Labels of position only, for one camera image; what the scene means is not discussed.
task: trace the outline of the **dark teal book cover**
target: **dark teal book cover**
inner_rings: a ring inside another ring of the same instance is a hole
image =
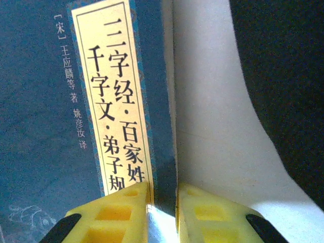
[[[2,1],[5,243],[38,242],[68,210],[141,181],[174,214],[163,3],[95,2]]]

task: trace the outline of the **book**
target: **book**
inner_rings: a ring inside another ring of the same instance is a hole
[[[141,181],[174,215],[171,2],[3,5],[4,241],[37,242],[68,210]]]

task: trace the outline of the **yellow title label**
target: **yellow title label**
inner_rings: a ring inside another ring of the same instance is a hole
[[[105,195],[153,178],[129,1],[72,10]]]

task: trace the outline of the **book cover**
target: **book cover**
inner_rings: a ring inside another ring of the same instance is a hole
[[[152,205],[173,215],[170,5],[2,6],[3,240],[37,242],[68,210],[141,181]]]

